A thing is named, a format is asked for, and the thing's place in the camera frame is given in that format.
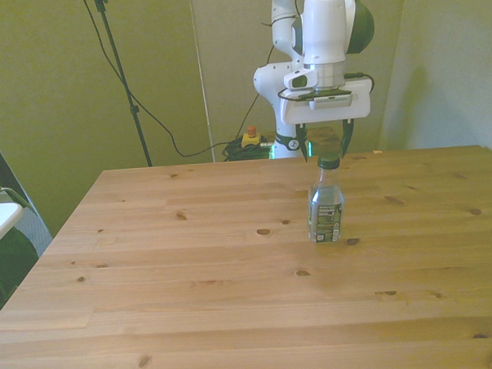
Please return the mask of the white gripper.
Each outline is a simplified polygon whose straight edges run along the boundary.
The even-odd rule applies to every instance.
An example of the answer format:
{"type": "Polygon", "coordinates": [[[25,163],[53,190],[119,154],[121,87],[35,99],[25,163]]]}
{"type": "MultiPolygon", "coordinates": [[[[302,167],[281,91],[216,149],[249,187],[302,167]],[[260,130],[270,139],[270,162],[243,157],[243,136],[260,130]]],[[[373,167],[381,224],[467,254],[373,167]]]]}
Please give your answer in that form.
{"type": "Polygon", "coordinates": [[[341,89],[345,94],[328,94],[310,90],[284,90],[280,96],[280,119],[286,125],[296,124],[296,138],[304,161],[308,160],[307,127],[310,122],[343,120],[340,155],[345,156],[354,131],[354,118],[366,118],[370,113],[370,80],[347,81],[341,89]]]}

